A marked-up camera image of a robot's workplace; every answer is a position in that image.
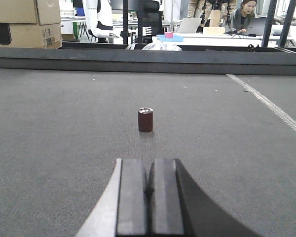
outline cardboard box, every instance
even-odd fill
[[[225,27],[204,27],[203,28],[203,35],[205,36],[221,36],[225,33]]]
[[[62,46],[60,24],[34,25],[10,24],[11,44],[9,48],[60,48]]]
[[[0,47],[62,46],[59,0],[0,0],[0,23],[9,23],[11,44]]]
[[[59,0],[0,0],[0,23],[60,23]]]

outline woman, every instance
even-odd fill
[[[256,5],[257,0],[242,0],[241,8],[231,13],[230,28],[234,28],[238,33],[246,32],[251,19],[255,16]]]

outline office chair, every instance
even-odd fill
[[[143,43],[151,43],[152,36],[162,35],[162,11],[159,11],[159,2],[143,0],[143,27],[151,26],[151,36],[144,36]]]

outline dark red cylinder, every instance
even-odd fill
[[[138,129],[141,132],[151,132],[153,129],[153,110],[140,108],[138,110]]]

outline black pole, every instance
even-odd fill
[[[128,44],[128,0],[123,0],[123,44]]]
[[[262,40],[262,47],[267,47],[268,41],[270,40],[270,34],[276,9],[276,3],[277,0],[271,0],[270,6],[268,7],[268,13],[266,18],[266,24],[263,34],[263,40]]]
[[[138,10],[137,10],[137,19],[138,19],[138,35],[137,43],[143,43],[143,0],[138,0]]]
[[[284,21],[284,26],[281,32],[280,47],[284,47],[286,44],[287,35],[290,30],[295,7],[296,7],[296,0],[291,0],[290,5],[288,6],[288,10],[287,10],[285,21]]]

